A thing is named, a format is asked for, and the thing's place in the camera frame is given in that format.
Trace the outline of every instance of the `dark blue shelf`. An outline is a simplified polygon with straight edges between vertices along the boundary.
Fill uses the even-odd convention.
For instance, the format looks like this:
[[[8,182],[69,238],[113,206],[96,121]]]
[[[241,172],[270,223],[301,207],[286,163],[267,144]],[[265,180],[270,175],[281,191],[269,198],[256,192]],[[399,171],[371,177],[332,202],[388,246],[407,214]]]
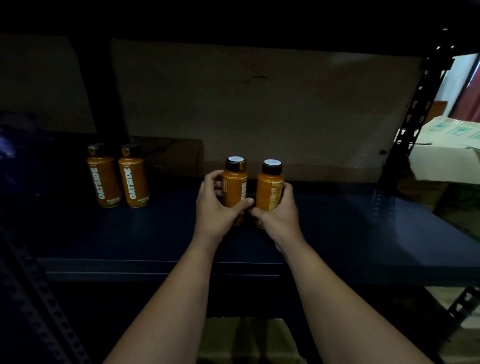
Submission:
[[[162,280],[192,237],[197,186],[169,187],[140,209],[42,204],[24,236],[52,280]],[[295,183],[294,192],[306,240],[348,283],[480,282],[480,244],[413,202],[365,184]],[[248,218],[225,237],[212,273],[287,271],[273,242]]]

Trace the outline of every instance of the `white wall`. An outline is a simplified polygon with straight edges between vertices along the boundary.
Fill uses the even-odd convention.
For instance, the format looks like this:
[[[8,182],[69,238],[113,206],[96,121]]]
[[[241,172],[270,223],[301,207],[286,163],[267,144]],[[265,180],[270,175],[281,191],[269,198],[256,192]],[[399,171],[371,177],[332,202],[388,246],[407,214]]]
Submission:
[[[442,85],[438,90],[435,101],[447,101],[447,107],[444,116],[448,116],[452,110],[455,101],[462,90],[462,87],[472,69],[477,54],[467,54],[465,56],[454,57],[452,69],[448,70]]]

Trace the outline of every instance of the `right hand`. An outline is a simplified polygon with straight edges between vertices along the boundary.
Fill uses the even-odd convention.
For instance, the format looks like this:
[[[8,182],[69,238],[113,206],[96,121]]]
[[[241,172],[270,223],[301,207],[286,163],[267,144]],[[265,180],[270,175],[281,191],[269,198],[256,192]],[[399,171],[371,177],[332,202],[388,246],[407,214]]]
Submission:
[[[268,236],[281,252],[304,241],[300,231],[298,209],[293,199],[293,187],[290,183],[284,182],[283,197],[275,210],[267,212],[254,207],[250,210],[250,214],[261,221]]]

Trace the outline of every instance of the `bottle cap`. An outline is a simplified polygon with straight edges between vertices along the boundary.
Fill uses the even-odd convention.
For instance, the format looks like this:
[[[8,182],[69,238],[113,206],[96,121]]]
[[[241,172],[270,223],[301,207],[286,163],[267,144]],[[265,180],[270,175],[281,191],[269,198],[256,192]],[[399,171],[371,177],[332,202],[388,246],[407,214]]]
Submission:
[[[121,153],[124,157],[140,157],[142,150],[140,146],[135,143],[128,143],[121,146]]]
[[[262,172],[274,176],[282,174],[282,162],[276,159],[265,159],[262,165]]]
[[[92,157],[103,157],[106,156],[107,153],[107,145],[105,143],[93,143],[87,146],[88,154]]]
[[[245,170],[247,163],[242,157],[228,157],[225,162],[225,169],[231,172],[241,172]]]

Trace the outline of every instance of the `oatside bottle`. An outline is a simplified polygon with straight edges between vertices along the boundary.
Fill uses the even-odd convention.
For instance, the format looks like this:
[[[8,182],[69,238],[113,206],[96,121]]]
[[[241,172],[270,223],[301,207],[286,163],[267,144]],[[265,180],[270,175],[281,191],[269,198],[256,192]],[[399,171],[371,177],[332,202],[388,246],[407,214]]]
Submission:
[[[121,190],[114,169],[114,158],[107,156],[104,143],[88,146],[88,169],[92,175],[96,199],[102,207],[115,207],[120,204]]]
[[[125,190],[125,198],[130,207],[143,207],[148,204],[150,190],[145,175],[144,160],[137,144],[121,146],[123,157],[119,159],[120,174]]]
[[[266,159],[262,165],[262,173],[258,175],[256,206],[263,211],[273,211],[282,196],[282,162],[276,159]],[[260,221],[259,228],[264,228]]]
[[[247,178],[245,160],[242,157],[228,157],[222,178],[223,206],[233,207],[247,195]],[[233,225],[240,225],[243,221],[243,212]]]

